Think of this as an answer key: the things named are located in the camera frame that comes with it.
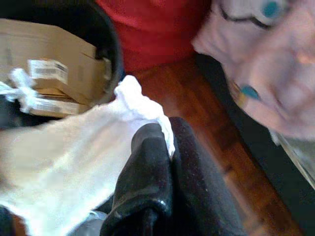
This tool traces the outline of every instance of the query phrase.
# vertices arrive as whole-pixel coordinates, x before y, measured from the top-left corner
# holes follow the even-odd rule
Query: hardwood floor
[[[242,143],[193,59],[133,72],[167,116],[187,120],[213,155],[250,236],[301,236],[281,199]]]

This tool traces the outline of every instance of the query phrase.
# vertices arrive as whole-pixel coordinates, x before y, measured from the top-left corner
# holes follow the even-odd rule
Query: cardboard box
[[[57,26],[0,19],[0,47],[0,80],[14,67],[30,73],[30,59],[49,59],[65,65],[67,77],[36,78],[35,88],[58,89],[85,105],[102,96],[105,63],[95,60],[95,46]]]

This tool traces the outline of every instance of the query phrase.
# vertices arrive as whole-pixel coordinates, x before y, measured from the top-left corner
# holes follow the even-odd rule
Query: red fabric
[[[193,53],[190,43],[209,0],[97,0],[120,37],[126,71],[173,62]]]

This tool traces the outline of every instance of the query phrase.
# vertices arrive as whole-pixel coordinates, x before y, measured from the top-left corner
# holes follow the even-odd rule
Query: white towel
[[[159,123],[173,154],[169,119],[137,80],[126,76],[115,94],[84,114],[0,133],[0,205],[24,219],[29,235],[66,235],[106,201],[142,125]]]

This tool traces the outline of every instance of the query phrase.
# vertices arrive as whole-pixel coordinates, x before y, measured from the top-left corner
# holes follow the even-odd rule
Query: white sticker
[[[77,103],[55,101],[44,98],[36,98],[32,108],[39,111],[49,111],[69,115],[75,115],[79,112],[79,104]]]
[[[68,83],[68,68],[56,60],[28,60],[33,79],[57,79]]]

